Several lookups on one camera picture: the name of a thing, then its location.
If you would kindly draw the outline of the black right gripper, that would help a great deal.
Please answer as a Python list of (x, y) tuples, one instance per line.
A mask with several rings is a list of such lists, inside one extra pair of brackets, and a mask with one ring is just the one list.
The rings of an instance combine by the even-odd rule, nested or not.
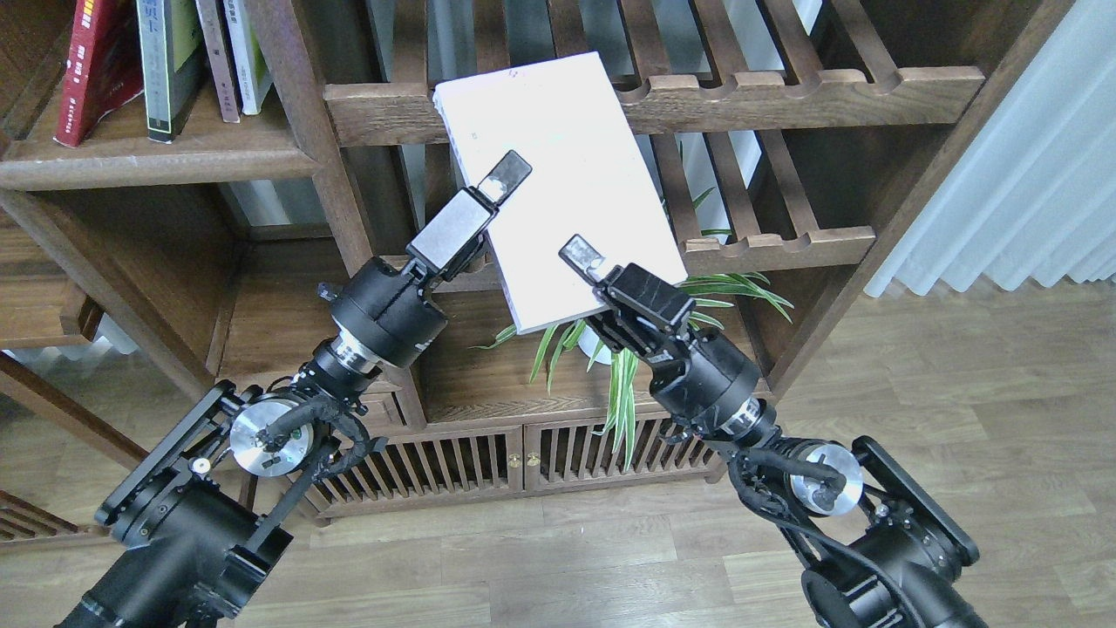
[(756, 397), (759, 368), (720, 330), (694, 331), (695, 302), (637, 263), (613, 265), (581, 235), (559, 257), (589, 283), (606, 310), (587, 318), (609, 347), (626, 347), (652, 370), (650, 396), (684, 434), (705, 441), (771, 441), (776, 410)]

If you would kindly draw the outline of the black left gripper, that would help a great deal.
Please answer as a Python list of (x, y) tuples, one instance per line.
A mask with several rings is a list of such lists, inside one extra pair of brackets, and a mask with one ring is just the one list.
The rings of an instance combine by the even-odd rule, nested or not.
[(448, 325), (429, 299), (471, 263), (485, 242), (485, 229), (533, 167), (514, 149), (478, 186), (460, 189), (406, 248), (408, 262), (395, 270), (373, 257), (347, 286), (323, 282), (318, 296), (330, 302), (338, 327), (330, 352), (352, 371), (374, 363), (407, 367)]

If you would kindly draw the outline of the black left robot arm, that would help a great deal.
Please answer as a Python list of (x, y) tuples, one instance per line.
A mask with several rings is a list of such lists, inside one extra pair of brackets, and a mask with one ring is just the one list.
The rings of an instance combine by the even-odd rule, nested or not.
[(419, 232), (401, 270), (374, 257), (347, 286), (320, 283), (337, 334), (287, 385), (212, 386), (97, 510), (125, 552), (62, 626), (214, 627), (242, 611), (290, 544), (283, 516), (307, 490), (385, 450), (360, 419), (362, 394), (444, 329), (430, 294), (480, 253), (531, 171), (507, 152)]

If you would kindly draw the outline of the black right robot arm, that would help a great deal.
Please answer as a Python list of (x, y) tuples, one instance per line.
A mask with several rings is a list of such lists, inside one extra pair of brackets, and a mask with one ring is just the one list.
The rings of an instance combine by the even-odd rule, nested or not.
[(817, 624), (985, 625), (954, 588), (979, 560), (972, 537), (876, 439), (786, 436), (756, 394), (756, 364), (715, 327), (692, 326), (693, 297), (641, 265), (615, 265), (580, 235), (561, 258), (602, 299), (591, 329), (650, 366), (650, 396), (675, 436), (724, 461), (741, 503), (793, 549)]

